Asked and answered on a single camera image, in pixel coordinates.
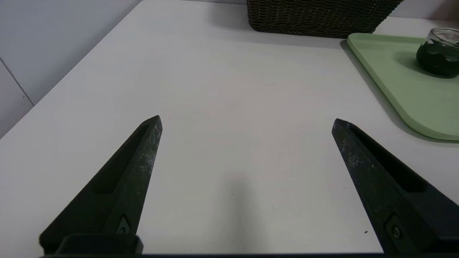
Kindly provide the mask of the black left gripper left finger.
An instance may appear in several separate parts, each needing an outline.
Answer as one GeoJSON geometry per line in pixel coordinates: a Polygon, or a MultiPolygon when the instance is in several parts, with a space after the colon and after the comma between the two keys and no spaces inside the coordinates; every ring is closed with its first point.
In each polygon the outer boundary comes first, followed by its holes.
{"type": "Polygon", "coordinates": [[[142,122],[39,236],[45,255],[140,255],[137,235],[162,135],[142,122]]]}

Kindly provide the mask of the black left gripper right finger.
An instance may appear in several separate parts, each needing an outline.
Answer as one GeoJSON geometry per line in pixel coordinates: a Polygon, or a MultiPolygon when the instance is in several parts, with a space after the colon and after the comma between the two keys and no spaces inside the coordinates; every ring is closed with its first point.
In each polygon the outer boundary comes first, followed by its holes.
{"type": "Polygon", "coordinates": [[[332,135],[386,255],[457,255],[459,207],[356,125],[332,135]]]}

